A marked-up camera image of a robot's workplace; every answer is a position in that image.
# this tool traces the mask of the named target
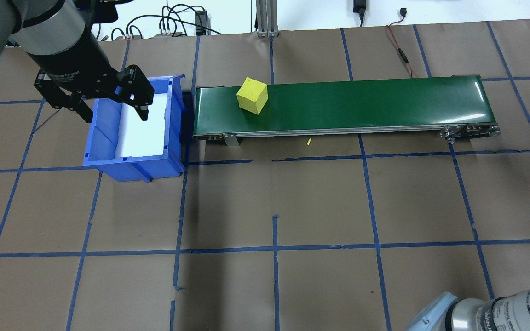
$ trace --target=blue painter's tape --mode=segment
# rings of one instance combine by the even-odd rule
[[[406,247],[448,247],[448,246],[469,246],[475,241],[435,241],[433,243],[387,243],[381,244],[382,248],[406,248]]]
[[[21,100],[21,101],[0,101],[0,105],[14,105],[17,103],[41,103],[42,99],[40,100]]]
[[[492,284],[490,283],[490,274],[488,273],[488,268],[486,266],[486,260],[484,260],[484,253],[482,252],[482,247],[480,245],[480,239],[478,236],[478,231],[473,226],[473,214],[471,207],[469,206],[469,199],[467,198],[467,192],[465,191],[465,184],[463,183],[463,178],[461,176],[461,170],[459,169],[459,163],[457,162],[457,157],[455,156],[455,151],[453,145],[449,145],[451,151],[451,157],[453,159],[455,173],[457,174],[457,179],[459,182],[459,188],[461,189],[461,195],[463,197],[463,203],[465,204],[465,210],[467,212],[467,218],[469,219],[469,224],[472,228],[473,241],[478,250],[478,257],[480,259],[480,264],[482,265],[482,272],[484,273],[484,280],[486,281],[486,287],[488,288],[488,293],[490,294],[490,299],[494,299],[494,291],[492,290]]]
[[[279,219],[279,215],[275,214],[273,216],[273,247],[277,247],[277,220]],[[275,331],[280,331],[280,310],[279,310],[279,264],[277,261],[277,255],[278,251],[275,249],[273,251],[273,280],[274,280],[274,288],[273,288],[273,299],[274,299],[274,306],[275,306]]]
[[[352,159],[361,159],[361,155],[287,157],[287,158],[285,158],[283,160],[273,160],[272,162],[320,161],[320,160],[352,160]]]
[[[386,282],[383,277],[383,263],[381,262],[381,245],[379,241],[379,234],[377,232],[377,223],[375,216],[374,208],[374,197],[372,196],[372,187],[369,180],[369,171],[368,171],[368,161],[365,153],[365,146],[363,145],[363,140],[361,134],[359,138],[359,148],[361,149],[361,160],[363,161],[363,175],[365,178],[365,188],[368,193],[368,202],[369,202],[369,213],[372,219],[372,230],[374,231],[374,246],[376,249],[376,260],[377,260],[377,272],[379,274],[379,285],[381,289],[381,301],[383,302],[383,312],[386,319],[386,328],[387,331],[392,331],[392,323],[390,321],[390,311],[387,304],[387,293],[386,293]]]
[[[345,49],[345,58],[347,58],[347,69],[349,70],[349,81],[353,81],[353,71],[351,70],[351,59],[349,58],[349,48],[347,47],[347,38],[345,38],[345,30],[340,28],[340,35],[343,38],[343,48]]]
[[[416,42],[418,42],[418,48],[421,51],[422,61],[425,63],[426,74],[428,77],[433,77],[433,75],[431,74],[431,69],[429,68],[429,62],[426,60],[425,48],[423,48],[422,46],[421,36],[418,34],[416,24],[412,25],[412,28],[414,29],[414,34],[416,35]]]
[[[246,160],[224,160],[224,161],[199,161],[189,162],[190,166],[208,166],[211,164],[238,164],[238,163],[251,163],[253,159]]]

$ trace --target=green conveyor belt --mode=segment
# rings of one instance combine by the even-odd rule
[[[198,88],[194,138],[438,130],[495,124],[479,76],[267,86],[260,115],[238,107],[235,87]]]

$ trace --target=black cable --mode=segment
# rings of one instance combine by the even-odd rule
[[[169,18],[171,17],[171,12],[175,13],[175,15],[177,16],[179,20],[181,20],[181,16],[179,16],[179,14],[175,12],[175,9],[174,9],[175,7],[168,7],[168,6],[162,7],[161,9],[162,16],[165,16],[165,8],[169,9],[169,13],[167,14],[167,28],[171,29],[171,27],[169,27]],[[163,27],[165,27],[164,18],[162,18],[161,21],[162,21]],[[187,30],[185,29],[185,25],[181,25],[181,26],[183,27],[183,34],[187,35]],[[175,31],[177,31],[177,22],[175,22]]]
[[[114,32],[115,32],[116,30],[119,30],[120,33],[122,33],[122,36],[124,36],[124,38],[126,38],[126,34],[124,33],[124,30],[122,30],[122,29],[120,29],[120,28],[114,28],[114,29],[112,30],[112,34],[111,34],[112,40],[114,40]]]
[[[154,14],[150,14],[150,13],[147,14],[147,15],[140,15],[139,17],[135,17],[135,18],[133,18],[131,21],[129,21],[128,24],[126,25],[126,28],[129,28],[130,25],[131,25],[134,21],[136,21],[137,19],[142,18],[142,17],[163,17],[163,16],[161,16],[161,15],[154,15]],[[190,22],[187,22],[187,21],[181,21],[180,19],[176,19],[176,18],[173,18],[173,17],[169,17],[169,19],[172,19],[173,21],[177,21],[177,22],[181,22],[181,23],[185,23],[185,24],[193,25],[194,27],[203,28],[203,29],[206,29],[206,30],[208,30],[208,31],[212,31],[212,32],[214,32],[215,34],[219,34],[219,35],[221,35],[220,32],[215,31],[215,30],[213,30],[213,29],[210,29],[209,27],[204,27],[204,26],[202,26],[202,25],[198,25],[198,24],[195,24],[195,23],[190,23]]]
[[[132,35],[133,38],[134,38],[134,33],[132,32],[132,28],[135,28],[136,30],[138,30],[138,34],[140,35],[140,39],[144,39],[143,38],[143,32],[140,31],[140,29],[136,25],[130,25],[130,35]]]

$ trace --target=small yellow piece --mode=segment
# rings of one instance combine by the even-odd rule
[[[259,115],[269,98],[267,96],[267,84],[247,77],[238,90],[236,98],[240,108]]]

